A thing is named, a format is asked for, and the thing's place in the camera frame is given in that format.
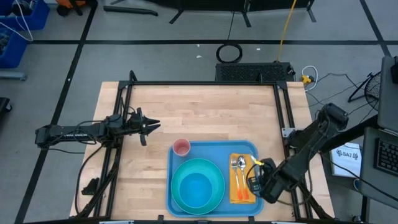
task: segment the fork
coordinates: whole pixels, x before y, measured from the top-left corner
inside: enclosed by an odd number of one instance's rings
[[[236,160],[235,157],[232,157],[231,159],[231,166],[232,169],[235,171],[235,178],[236,178],[236,186],[237,186],[237,190],[238,190],[238,199],[239,200],[243,200],[243,195],[241,192],[241,188],[239,187],[239,179],[238,179],[238,173],[236,172],[236,169],[238,168],[238,161]]]

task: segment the white cable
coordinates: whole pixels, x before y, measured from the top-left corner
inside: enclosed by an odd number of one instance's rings
[[[304,67],[303,70],[301,70],[301,75],[304,75],[304,70],[306,68],[313,68],[315,71],[315,84],[311,88],[305,90],[305,91],[309,91],[309,90],[312,90],[313,88],[315,88],[318,83],[318,70],[317,70],[317,68],[315,68],[315,66],[309,65],[309,66]]]
[[[14,30],[13,28],[11,28],[11,27],[5,25],[4,23],[0,22],[0,24],[3,25],[4,27],[8,28],[9,30],[13,31],[14,33],[18,34],[20,37],[22,37],[22,38],[25,39],[26,41],[32,42],[32,41],[33,41],[32,33],[30,32],[29,26],[28,26],[27,23],[26,23],[25,16],[24,16],[24,13],[22,12],[21,5],[19,4],[18,0],[14,0],[14,1],[17,3],[18,8],[19,8],[19,11],[21,12],[21,17],[22,17],[22,19],[23,19],[24,22],[25,22],[27,31],[28,31],[28,33],[29,33],[29,35],[30,35],[30,40],[29,40],[28,38],[24,37],[23,35],[21,35],[20,33],[18,33],[18,31],[16,31],[16,30]]]

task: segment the yellow cable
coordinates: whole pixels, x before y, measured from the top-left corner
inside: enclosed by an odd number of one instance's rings
[[[293,1],[292,8],[290,9],[289,16],[287,17],[287,20],[286,20],[286,23],[285,23],[284,33],[282,34],[282,39],[280,40],[280,44],[279,44],[278,57],[276,58],[277,62],[279,62],[280,54],[282,53],[282,45],[284,43],[285,34],[286,34],[286,30],[287,30],[287,25],[289,24],[290,17],[292,16],[292,12],[293,12],[294,6],[296,5],[296,1],[297,0]]]

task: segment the blue bin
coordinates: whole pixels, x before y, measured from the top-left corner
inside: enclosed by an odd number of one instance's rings
[[[16,21],[15,16],[1,17],[5,16],[8,11],[12,9],[12,4],[14,0],[0,0],[0,22],[3,24],[15,29],[15,30],[23,30]],[[29,16],[25,16],[25,20],[30,30],[41,30],[44,29],[45,21],[49,16],[50,8],[44,2],[44,0],[37,0],[33,12]],[[18,16],[18,21],[25,29],[25,22]]]
[[[4,52],[0,55],[0,68],[16,68],[24,55],[27,41],[8,29],[0,29],[0,34],[2,33],[10,35],[10,38]]]

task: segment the orange napkin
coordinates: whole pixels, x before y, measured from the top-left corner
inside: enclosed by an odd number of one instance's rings
[[[242,180],[242,170],[237,167],[236,168],[236,173],[238,174],[238,180],[239,180],[239,187],[241,189],[243,199],[239,200],[238,199],[238,186],[236,185],[236,178],[235,178],[235,171],[232,169],[231,165],[231,159],[232,157],[235,157],[238,159],[239,156],[243,156],[244,160],[246,161],[246,167],[244,168],[244,178],[245,180]],[[247,172],[249,171],[250,167],[253,166],[253,161],[251,160],[250,154],[237,154],[237,153],[232,153],[229,155],[229,202],[230,203],[242,203],[242,204],[247,204],[247,203],[255,203],[256,202],[256,196],[254,196],[250,190],[248,189],[248,185],[246,184],[246,176]],[[254,177],[254,169],[250,171],[249,177]],[[244,199],[244,190],[243,190],[243,181],[245,181],[245,186],[249,194],[249,199]]]

